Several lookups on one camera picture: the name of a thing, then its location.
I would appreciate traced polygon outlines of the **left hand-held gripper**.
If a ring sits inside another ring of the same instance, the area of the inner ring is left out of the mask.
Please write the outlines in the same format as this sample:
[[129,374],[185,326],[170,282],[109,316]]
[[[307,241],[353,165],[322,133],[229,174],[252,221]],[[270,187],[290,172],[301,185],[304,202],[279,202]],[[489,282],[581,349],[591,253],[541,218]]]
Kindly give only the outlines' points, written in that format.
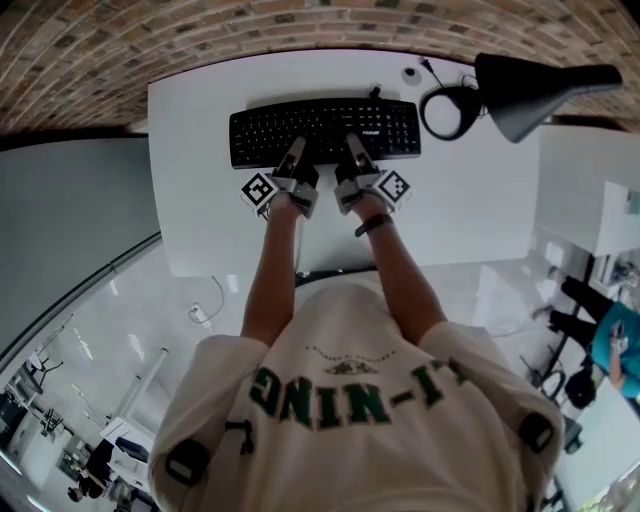
[[306,139],[297,137],[272,172],[258,172],[240,188],[241,200],[256,216],[267,219],[273,198],[286,193],[305,218],[311,217],[319,173],[310,164],[299,164],[305,146]]

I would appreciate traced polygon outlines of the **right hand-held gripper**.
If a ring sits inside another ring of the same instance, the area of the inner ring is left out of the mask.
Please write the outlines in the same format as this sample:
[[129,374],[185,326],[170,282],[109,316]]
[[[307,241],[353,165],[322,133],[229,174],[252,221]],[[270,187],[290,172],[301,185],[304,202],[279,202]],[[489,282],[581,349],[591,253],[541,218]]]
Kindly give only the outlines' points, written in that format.
[[387,213],[394,213],[411,198],[412,187],[395,170],[380,169],[355,133],[346,136],[349,160],[335,169],[334,194],[340,212],[349,213],[366,196],[377,199]]

